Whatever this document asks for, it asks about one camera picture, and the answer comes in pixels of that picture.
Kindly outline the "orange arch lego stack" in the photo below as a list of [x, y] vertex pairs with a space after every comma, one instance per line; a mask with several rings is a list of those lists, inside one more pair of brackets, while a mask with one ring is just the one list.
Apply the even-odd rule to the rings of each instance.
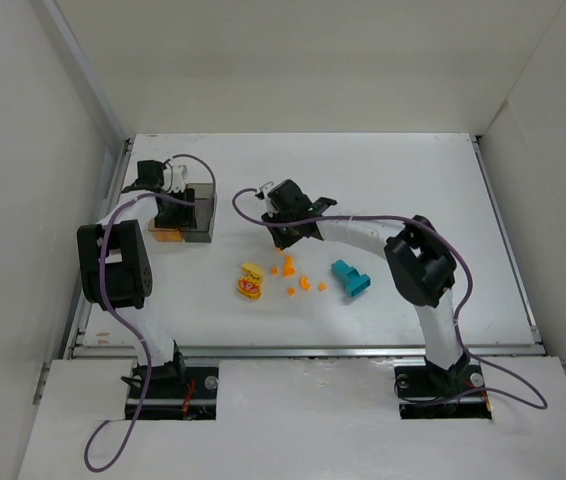
[[283, 265], [283, 276], [287, 278], [287, 277], [292, 277], [295, 274], [296, 274], [296, 270], [294, 267], [293, 259], [290, 255], [286, 255]]

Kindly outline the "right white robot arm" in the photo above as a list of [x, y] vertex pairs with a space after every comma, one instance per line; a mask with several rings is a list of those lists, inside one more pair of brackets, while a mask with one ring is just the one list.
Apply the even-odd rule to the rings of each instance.
[[403, 221], [348, 215], [335, 208], [333, 199], [310, 200], [292, 180], [278, 185], [268, 182], [256, 197], [265, 202], [261, 220], [269, 224], [280, 249], [315, 238], [350, 245], [385, 260], [398, 293], [416, 310], [431, 380], [441, 386], [458, 380], [469, 360], [455, 331], [452, 287], [457, 263], [427, 218]]

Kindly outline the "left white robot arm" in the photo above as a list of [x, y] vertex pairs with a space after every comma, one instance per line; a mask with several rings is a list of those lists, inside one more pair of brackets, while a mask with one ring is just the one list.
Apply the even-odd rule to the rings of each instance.
[[134, 337], [137, 366], [125, 381], [182, 386], [188, 382], [182, 354], [147, 308], [153, 274], [142, 228], [171, 203], [167, 166], [156, 160], [137, 165], [137, 179], [125, 187], [112, 211], [77, 231], [85, 298], [97, 304]]

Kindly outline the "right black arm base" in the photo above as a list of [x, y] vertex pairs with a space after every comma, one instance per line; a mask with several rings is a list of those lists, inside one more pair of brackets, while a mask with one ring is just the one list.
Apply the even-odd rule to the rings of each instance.
[[491, 420], [481, 367], [470, 363], [450, 379], [429, 365], [394, 368], [394, 393], [402, 420]]

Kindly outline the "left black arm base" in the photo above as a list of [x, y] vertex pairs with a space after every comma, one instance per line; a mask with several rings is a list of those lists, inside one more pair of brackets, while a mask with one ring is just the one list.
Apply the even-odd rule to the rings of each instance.
[[135, 366], [121, 380], [127, 385], [125, 419], [141, 404], [139, 420], [208, 421], [216, 419], [220, 371], [218, 365], [189, 363], [182, 371], [165, 364], [154, 367], [143, 401], [145, 366]]

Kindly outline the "orange transparent container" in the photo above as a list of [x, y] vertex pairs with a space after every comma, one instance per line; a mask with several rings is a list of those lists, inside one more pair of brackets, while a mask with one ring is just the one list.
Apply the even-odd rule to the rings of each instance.
[[159, 243], [178, 243], [184, 241], [181, 226], [175, 221], [155, 217], [150, 221], [148, 230]]

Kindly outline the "yellow round lego with sticker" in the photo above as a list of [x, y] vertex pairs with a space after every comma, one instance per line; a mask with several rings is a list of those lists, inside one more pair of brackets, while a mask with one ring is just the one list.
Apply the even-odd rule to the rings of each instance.
[[258, 300], [262, 294], [263, 269], [249, 262], [244, 262], [241, 269], [242, 276], [236, 283], [238, 292], [250, 300]]

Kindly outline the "grey transparent container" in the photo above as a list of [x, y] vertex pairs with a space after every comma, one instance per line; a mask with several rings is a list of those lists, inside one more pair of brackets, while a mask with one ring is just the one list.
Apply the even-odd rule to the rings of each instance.
[[211, 183], [187, 183], [194, 191], [194, 227], [183, 227], [181, 234], [185, 242], [211, 243], [213, 240], [217, 195], [212, 192]]

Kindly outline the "teal lego piece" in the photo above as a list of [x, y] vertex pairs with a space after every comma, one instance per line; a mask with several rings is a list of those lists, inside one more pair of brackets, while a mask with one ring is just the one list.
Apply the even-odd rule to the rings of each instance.
[[331, 271], [349, 298], [355, 298], [371, 286], [371, 279], [367, 274], [359, 273], [343, 260], [334, 262]]

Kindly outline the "aluminium frame rail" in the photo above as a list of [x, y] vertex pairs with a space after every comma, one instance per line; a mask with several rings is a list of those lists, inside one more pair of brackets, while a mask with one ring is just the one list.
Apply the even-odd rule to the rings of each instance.
[[[253, 224], [264, 206], [253, 189], [295, 181], [309, 197], [329, 197], [359, 215], [427, 217], [462, 255], [453, 297], [463, 303], [464, 342], [481, 355], [541, 355], [476, 140], [467, 134], [154, 134], [127, 143], [112, 186], [136, 176], [141, 160], [179, 155], [195, 182], [215, 179], [211, 243], [146, 242], [154, 275], [151, 313], [189, 356], [419, 355], [417, 315], [395, 289], [387, 262], [343, 244], [305, 239], [289, 255]], [[371, 286], [349, 298], [331, 265], [343, 260]], [[263, 269], [262, 294], [237, 290], [241, 265]], [[277, 275], [270, 269], [276, 267]], [[306, 276], [309, 291], [299, 285]], [[326, 290], [319, 291], [324, 283]], [[287, 289], [296, 293], [290, 297]]]

